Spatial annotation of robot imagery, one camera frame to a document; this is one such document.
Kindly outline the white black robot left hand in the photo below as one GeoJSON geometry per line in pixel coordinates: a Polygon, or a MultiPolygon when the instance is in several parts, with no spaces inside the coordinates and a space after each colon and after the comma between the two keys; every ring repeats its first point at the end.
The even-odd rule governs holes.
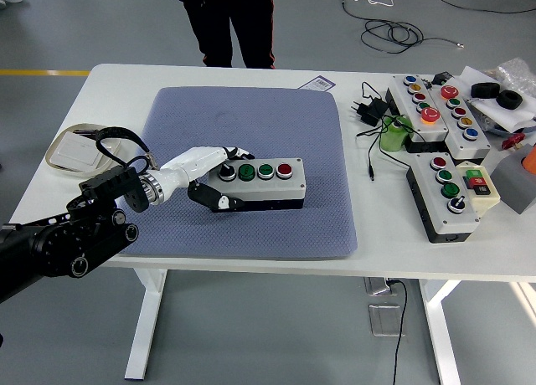
{"type": "Polygon", "coordinates": [[[156,181],[153,185],[153,205],[166,202],[177,188],[187,188],[188,197],[196,203],[213,211],[235,210],[244,207],[239,198],[225,195],[208,185],[198,183],[197,179],[222,163],[236,158],[254,159],[246,150],[239,147],[197,146],[174,157],[159,170],[147,173],[156,181]]]}

